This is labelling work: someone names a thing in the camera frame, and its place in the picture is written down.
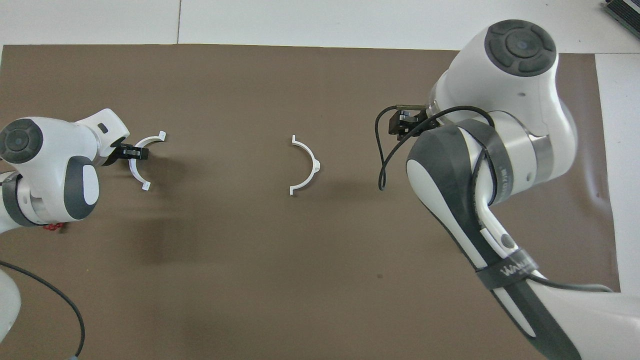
brown mat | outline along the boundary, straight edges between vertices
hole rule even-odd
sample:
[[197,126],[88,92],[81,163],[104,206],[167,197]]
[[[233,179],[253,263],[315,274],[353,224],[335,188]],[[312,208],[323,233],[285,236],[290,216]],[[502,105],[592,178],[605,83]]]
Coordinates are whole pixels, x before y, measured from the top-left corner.
[[[0,125],[108,107],[131,143],[168,136],[141,165],[149,192],[125,162],[101,168],[89,218],[4,233],[0,258],[76,301],[87,359],[543,359],[414,196],[410,145],[376,187],[375,116],[424,103],[455,54],[6,46]],[[618,289],[594,56],[563,54],[558,87],[579,130],[576,163],[493,210],[547,277]],[[310,171],[293,134],[322,169],[290,197]],[[67,358],[73,312],[7,271],[24,303],[0,359]]]

white floor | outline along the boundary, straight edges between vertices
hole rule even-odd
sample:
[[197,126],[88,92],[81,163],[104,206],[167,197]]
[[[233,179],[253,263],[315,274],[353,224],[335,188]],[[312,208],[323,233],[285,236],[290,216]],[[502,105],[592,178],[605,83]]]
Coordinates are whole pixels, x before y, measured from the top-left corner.
[[252,44],[461,49],[502,19],[533,21],[559,51],[595,53],[620,285],[640,295],[640,40],[598,0],[0,1],[0,45]]

red component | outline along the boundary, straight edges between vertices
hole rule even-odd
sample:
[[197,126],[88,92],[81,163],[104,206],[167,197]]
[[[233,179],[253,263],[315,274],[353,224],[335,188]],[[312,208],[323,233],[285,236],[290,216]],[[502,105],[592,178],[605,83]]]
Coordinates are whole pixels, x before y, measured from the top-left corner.
[[49,225],[45,225],[42,228],[45,230],[50,230],[50,231],[55,231],[58,230],[59,228],[61,228],[65,223],[63,222],[58,222],[57,224],[49,224]]

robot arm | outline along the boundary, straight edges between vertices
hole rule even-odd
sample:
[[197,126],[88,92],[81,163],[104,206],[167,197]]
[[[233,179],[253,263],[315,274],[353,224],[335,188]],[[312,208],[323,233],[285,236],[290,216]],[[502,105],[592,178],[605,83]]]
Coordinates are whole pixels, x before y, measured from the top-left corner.
[[565,173],[576,153],[573,120],[555,86],[551,37],[521,20],[483,30],[434,86],[441,117],[415,142],[406,171],[420,201],[460,246],[522,334],[549,359],[637,359],[640,299],[547,281],[489,210]]
[[[0,157],[16,171],[0,174],[0,233],[87,217],[99,195],[94,166],[127,136],[110,109],[73,123],[29,117],[8,124],[0,131]],[[19,309],[18,288],[0,270],[0,342]]]

semicircular bracket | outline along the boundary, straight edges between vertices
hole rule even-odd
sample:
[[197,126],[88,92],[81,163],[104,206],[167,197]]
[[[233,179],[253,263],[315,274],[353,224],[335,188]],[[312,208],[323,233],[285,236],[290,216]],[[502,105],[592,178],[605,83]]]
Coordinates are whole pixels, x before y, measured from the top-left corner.
[[[158,136],[150,136],[148,138],[144,138],[138,141],[135,147],[145,147],[150,143],[163,142],[165,137],[166,137],[166,133],[164,131],[160,131]],[[145,180],[145,178],[142,177],[142,175],[140,175],[140,173],[138,172],[138,163],[136,159],[129,159],[129,170],[131,170],[133,177],[135,177],[139,182],[142,183],[142,190],[145,190],[145,191],[149,190],[149,186],[151,186],[151,182]]]
[[312,162],[312,168],[311,168],[311,174],[309,174],[309,176],[307,177],[306,180],[304,180],[302,183],[297,184],[297,185],[293,185],[289,187],[289,195],[293,196],[293,190],[297,190],[300,188],[303,188],[304,186],[306,186],[307,184],[309,184],[309,181],[311,181],[311,179],[313,178],[313,176],[316,174],[316,172],[320,171],[320,161],[318,161],[316,159],[316,157],[314,156],[313,151],[311,151],[311,149],[309,149],[308,146],[306,146],[305,144],[296,141],[296,135],[294,135],[291,138],[291,143],[295,146],[301,147],[302,149],[304,149],[307,153],[309,153],[309,156],[311,156],[311,162]]

